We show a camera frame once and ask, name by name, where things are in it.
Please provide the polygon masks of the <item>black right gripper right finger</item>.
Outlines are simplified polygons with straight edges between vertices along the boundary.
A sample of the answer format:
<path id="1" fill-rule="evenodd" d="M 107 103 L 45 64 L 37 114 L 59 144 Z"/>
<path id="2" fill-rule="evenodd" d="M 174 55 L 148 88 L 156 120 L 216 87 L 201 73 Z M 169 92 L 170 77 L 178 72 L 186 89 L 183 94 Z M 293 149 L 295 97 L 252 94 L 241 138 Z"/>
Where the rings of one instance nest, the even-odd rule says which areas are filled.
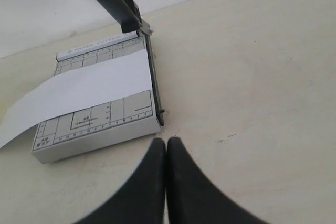
<path id="1" fill-rule="evenodd" d="M 223 194 L 194 162 L 182 140 L 167 142 L 170 223 L 265 223 Z"/>

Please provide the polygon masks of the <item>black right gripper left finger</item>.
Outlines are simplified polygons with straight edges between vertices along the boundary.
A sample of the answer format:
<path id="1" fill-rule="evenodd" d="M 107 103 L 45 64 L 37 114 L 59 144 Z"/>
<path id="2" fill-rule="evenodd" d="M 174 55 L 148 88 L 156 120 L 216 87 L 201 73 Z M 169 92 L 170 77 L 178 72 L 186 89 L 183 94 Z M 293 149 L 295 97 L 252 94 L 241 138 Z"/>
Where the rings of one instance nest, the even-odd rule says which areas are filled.
<path id="1" fill-rule="evenodd" d="M 164 141 L 154 138 L 121 188 L 77 223 L 163 223 L 165 157 Z"/>

